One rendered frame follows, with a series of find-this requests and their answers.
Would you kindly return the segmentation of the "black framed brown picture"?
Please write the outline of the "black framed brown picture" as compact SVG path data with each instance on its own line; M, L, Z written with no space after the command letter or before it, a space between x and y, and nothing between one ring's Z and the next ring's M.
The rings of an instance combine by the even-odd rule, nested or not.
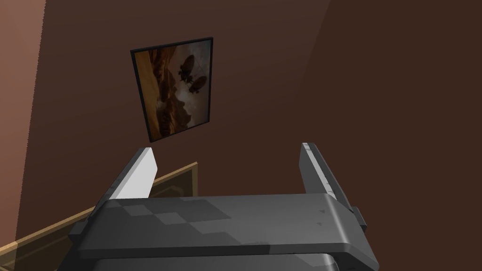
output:
M213 37L131 50L150 142L210 121Z

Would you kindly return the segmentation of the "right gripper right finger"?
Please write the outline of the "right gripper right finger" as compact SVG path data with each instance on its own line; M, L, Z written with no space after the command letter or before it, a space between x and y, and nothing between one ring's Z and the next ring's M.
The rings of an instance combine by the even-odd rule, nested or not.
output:
M302 143L299 156L299 170L305 192L326 193L352 211L352 207L339 182L334 177L315 143Z

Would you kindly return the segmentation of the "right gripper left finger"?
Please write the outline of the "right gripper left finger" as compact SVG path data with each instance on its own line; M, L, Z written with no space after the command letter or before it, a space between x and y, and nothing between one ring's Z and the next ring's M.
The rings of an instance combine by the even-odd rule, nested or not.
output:
M157 163L152 148L138 149L100 199L98 206L109 199L147 198L156 174Z

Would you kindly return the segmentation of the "light brown wooden door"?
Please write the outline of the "light brown wooden door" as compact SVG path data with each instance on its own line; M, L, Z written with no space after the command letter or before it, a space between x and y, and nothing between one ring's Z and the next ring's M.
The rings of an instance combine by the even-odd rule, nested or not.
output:
M151 198L198 195L198 163L194 162L153 182ZM56 271L71 248L68 233L78 222L85 222L89 208L0 248L0 271Z

